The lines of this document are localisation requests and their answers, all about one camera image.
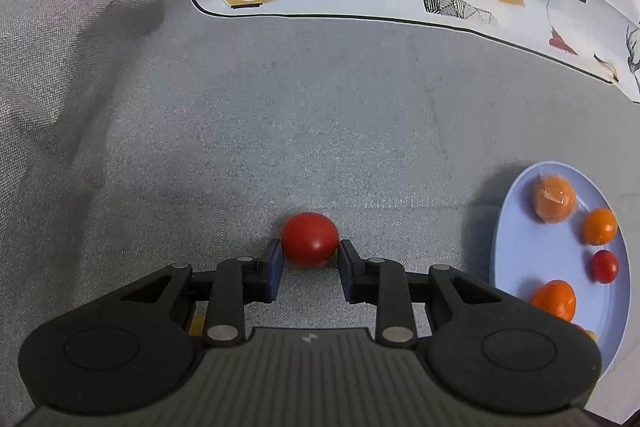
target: orange fruit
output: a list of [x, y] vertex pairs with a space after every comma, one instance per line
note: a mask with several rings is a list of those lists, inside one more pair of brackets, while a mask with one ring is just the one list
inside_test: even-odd
[[533, 189], [533, 206], [540, 219], [560, 223], [574, 211], [575, 190], [562, 176], [544, 176]]
[[574, 324], [574, 326], [576, 328], [578, 328], [580, 331], [583, 331], [584, 333], [586, 333], [587, 335], [589, 335], [589, 338], [595, 342], [596, 344], [598, 343], [598, 336], [593, 333], [593, 331], [591, 330], [585, 330], [582, 326], [578, 325], [578, 324]]
[[566, 321], [570, 321], [575, 315], [575, 292], [567, 281], [549, 281], [540, 286], [530, 303]]
[[582, 238], [588, 245], [606, 245], [617, 233], [618, 221], [608, 208], [596, 208], [584, 218]]
[[591, 337], [591, 340], [592, 340], [593, 342], [595, 342], [596, 344], [598, 343], [598, 336], [597, 336], [595, 333], [593, 333], [593, 331], [591, 331], [591, 330], [584, 330], [584, 332], [585, 332], [587, 335], [589, 335], [589, 336]]

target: light blue plate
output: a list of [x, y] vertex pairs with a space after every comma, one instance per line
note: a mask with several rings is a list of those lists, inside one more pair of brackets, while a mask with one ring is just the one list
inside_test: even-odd
[[[533, 208], [533, 187], [544, 174], [559, 174], [575, 189], [579, 206], [562, 223], [544, 223]], [[608, 207], [600, 190], [577, 169], [558, 162], [540, 162], [513, 182], [500, 211], [494, 234], [491, 282], [500, 290], [529, 300], [544, 283], [562, 279], [574, 287], [577, 306], [572, 322], [598, 336], [602, 373], [608, 369], [622, 343], [629, 314], [631, 281], [622, 231], [602, 247], [583, 245], [582, 220], [596, 208]], [[612, 251], [620, 263], [611, 284], [591, 279], [589, 260], [596, 251]]]

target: gray tablecloth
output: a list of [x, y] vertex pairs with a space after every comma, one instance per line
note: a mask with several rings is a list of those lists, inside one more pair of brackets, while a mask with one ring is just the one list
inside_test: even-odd
[[[602, 188], [638, 273], [639, 128], [614, 87], [450, 30], [0, 0], [0, 424], [30, 410], [17, 351], [36, 325], [170, 260], [255, 253], [299, 210], [364, 257], [486, 279], [507, 188], [552, 158]], [[640, 405], [637, 299], [590, 402], [617, 421]], [[247, 309], [249, 325], [373, 320], [329, 269], [287, 267], [278, 301]]]

